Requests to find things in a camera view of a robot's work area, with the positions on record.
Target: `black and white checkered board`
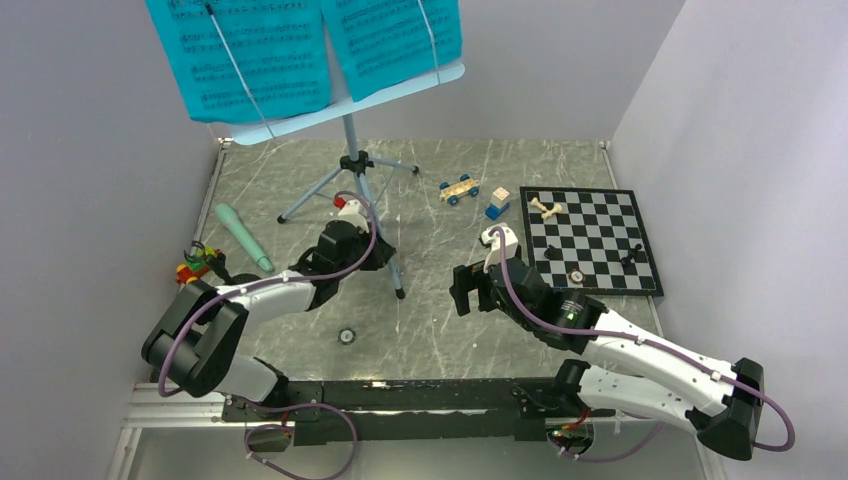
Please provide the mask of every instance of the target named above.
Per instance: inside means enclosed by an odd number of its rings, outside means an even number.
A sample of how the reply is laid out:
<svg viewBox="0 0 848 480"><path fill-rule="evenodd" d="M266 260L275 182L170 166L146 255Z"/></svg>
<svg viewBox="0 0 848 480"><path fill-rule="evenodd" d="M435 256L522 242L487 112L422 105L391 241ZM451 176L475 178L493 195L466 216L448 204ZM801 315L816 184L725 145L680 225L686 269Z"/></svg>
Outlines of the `black and white checkered board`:
<svg viewBox="0 0 848 480"><path fill-rule="evenodd" d="M536 197L547 208L561 204L563 213L542 220L542 212L530 206ZM521 187L521 208L530 264L552 287L607 295L662 296L659 273L632 191ZM639 243L642 251L634 265L622 266L621 258ZM561 249L562 260L545 258L548 245ZM583 272L582 284L568 277L574 269Z"/></svg>

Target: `gray marble floor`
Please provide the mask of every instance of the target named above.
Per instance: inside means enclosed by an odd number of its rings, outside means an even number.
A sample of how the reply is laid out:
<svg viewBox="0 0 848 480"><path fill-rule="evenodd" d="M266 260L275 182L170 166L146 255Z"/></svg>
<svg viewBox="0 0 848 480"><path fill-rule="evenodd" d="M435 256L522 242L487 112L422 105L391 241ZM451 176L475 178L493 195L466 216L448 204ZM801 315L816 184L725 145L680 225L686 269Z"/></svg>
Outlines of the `gray marble floor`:
<svg viewBox="0 0 848 480"><path fill-rule="evenodd" d="M287 315L245 332L240 353L271 362L294 379L425 379L548 376L569 354L548 348L499 312L458 317L448 287L454 266L485 256L477 242L494 222L483 215L492 191L513 194L503 220L521 232L520 185L611 188L596 142L543 140L396 140L363 142L373 156L420 165L421 173L376 167L368 172L385 238L398 250L406 289L397 300L387 270L358 272L320 309ZM279 270L314 245L336 209L314 197L285 224L276 217L329 172L346 153L339 142L281 140L232 145L213 197L231 205ZM480 180L477 198L451 207L439 184L462 173ZM348 172L323 190L354 190ZM214 212L202 239L221 248L231 272L263 275ZM599 297L632 322L656 331L647 299ZM351 327L357 339L337 341Z"/></svg>

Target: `toy car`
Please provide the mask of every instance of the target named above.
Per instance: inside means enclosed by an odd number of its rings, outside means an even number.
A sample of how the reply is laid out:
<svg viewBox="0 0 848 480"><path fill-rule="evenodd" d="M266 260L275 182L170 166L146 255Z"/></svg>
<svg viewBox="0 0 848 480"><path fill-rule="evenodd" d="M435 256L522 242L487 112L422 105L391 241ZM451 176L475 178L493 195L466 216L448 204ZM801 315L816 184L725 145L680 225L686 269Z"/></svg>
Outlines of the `toy car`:
<svg viewBox="0 0 848 480"><path fill-rule="evenodd" d="M177 278L174 281L180 285L191 283L210 270L209 265L203 260L204 254L212 256L221 254L220 248L207 247L197 241L191 242L191 246L195 247L197 251L194 255L189 255L188 252L183 251L186 263L177 265Z"/></svg>
<svg viewBox="0 0 848 480"><path fill-rule="evenodd" d="M448 182L442 182L439 189L442 191L439 194L439 200L446 201L449 205L456 205L459 203L460 197L466 195L476 197L480 193L480 182L471 178L467 173L463 173L459 177L459 183L451 185Z"/></svg>

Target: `black chess piece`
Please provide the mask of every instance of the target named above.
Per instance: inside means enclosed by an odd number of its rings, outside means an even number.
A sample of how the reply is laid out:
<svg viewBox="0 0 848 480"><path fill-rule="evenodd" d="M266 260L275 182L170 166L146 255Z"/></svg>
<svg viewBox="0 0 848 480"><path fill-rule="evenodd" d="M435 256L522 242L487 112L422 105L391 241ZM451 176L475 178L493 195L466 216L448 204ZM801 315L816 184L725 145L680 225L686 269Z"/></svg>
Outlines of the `black chess piece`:
<svg viewBox="0 0 848 480"><path fill-rule="evenodd" d="M642 244L637 243L635 247L631 248L627 252L627 256L621 259L621 265L625 267L629 267L630 265L632 265L633 260L636 259L636 255L638 255L641 250Z"/></svg>
<svg viewBox="0 0 848 480"><path fill-rule="evenodd" d="M548 248L545 249L545 258L548 260L562 260L562 251L554 248L553 245L548 245Z"/></svg>

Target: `music notes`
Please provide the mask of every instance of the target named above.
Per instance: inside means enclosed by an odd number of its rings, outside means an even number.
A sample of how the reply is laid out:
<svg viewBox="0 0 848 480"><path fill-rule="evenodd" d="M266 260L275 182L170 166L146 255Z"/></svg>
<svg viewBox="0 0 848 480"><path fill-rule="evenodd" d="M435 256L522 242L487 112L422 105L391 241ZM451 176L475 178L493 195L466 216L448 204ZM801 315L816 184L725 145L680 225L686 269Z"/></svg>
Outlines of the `music notes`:
<svg viewBox="0 0 848 480"><path fill-rule="evenodd" d="M422 3L438 64L458 59L458 0ZM436 68L418 0L321 0L321 10L354 101Z"/></svg>
<svg viewBox="0 0 848 480"><path fill-rule="evenodd" d="M260 120L206 4L266 118L327 106L330 76L319 0L147 0L192 120Z"/></svg>

